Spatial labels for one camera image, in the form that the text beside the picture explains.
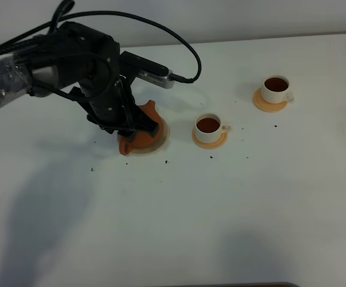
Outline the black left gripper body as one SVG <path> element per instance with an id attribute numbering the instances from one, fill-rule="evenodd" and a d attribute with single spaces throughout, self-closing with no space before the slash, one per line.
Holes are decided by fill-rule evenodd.
<path id="1" fill-rule="evenodd" d="M 102 77 L 93 77 L 79 82 L 79 88 L 74 87 L 69 92 L 72 97 L 89 98 L 97 96 L 105 87 L 107 80 Z M 111 87 L 98 98 L 89 102 L 79 102 L 88 113 L 87 118 L 108 133 L 117 130 L 120 133 L 134 133 L 137 131 L 136 107 L 129 81 L 125 77 L 115 77 L 111 80 Z"/>

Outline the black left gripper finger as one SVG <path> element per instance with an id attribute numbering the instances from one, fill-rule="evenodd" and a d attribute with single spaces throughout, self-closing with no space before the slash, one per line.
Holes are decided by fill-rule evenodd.
<path id="1" fill-rule="evenodd" d="M 135 131 L 132 137 L 135 138 L 141 133 L 145 133 L 149 137 L 155 138 L 159 132 L 160 119 L 155 108 L 133 108 L 132 119 Z"/>
<path id="2" fill-rule="evenodd" d="M 117 132 L 117 140 L 118 142 L 125 141 L 128 143 L 132 143 L 138 134 L 137 130 L 128 131 L 128 130 L 119 130 Z"/>

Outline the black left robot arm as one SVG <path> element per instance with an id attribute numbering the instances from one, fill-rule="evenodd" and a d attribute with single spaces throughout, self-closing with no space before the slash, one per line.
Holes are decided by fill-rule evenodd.
<path id="1" fill-rule="evenodd" d="M 0 108 L 24 94 L 56 94 L 108 133 L 130 141 L 139 132 L 156 137 L 159 123 L 135 103 L 130 87 L 140 69 L 109 35 L 66 22 L 53 35 L 0 52 Z"/>

